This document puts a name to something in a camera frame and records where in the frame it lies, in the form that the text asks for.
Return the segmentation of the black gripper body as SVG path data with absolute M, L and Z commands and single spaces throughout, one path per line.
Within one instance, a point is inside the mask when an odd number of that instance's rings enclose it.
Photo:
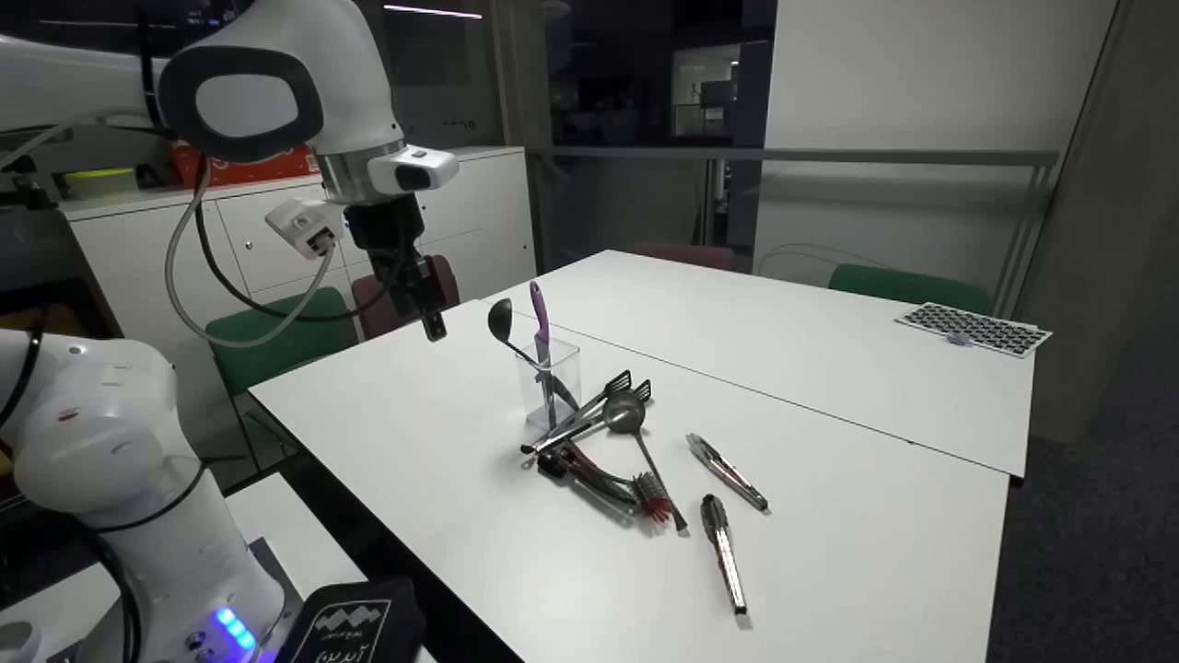
M 418 250 L 423 217 L 412 194 L 349 206 L 346 230 L 370 254 L 373 275 L 381 275 L 387 287 L 404 287 L 421 304 L 429 304 L 429 275 Z

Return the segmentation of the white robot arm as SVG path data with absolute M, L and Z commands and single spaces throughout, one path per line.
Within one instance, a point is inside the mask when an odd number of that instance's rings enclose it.
M 167 58 L 5 44 L 0 123 L 28 144 L 111 117 L 222 163 L 307 147 L 326 177 L 311 246 L 346 230 L 389 302 L 441 334 L 418 194 L 457 158 L 404 139 L 360 0 L 251 0 Z M 176 367 L 140 338 L 10 330 L 5 446 L 25 501 L 95 540 L 118 603 L 79 653 L 101 663 L 258 663 L 281 648 L 284 586 L 262 568 L 182 428 Z

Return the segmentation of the robot base table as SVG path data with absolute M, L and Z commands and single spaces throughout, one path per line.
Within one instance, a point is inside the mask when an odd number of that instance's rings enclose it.
M 272 663 L 322 586 L 370 583 L 284 478 L 105 537 L 107 568 L 5 611 L 5 663 Z

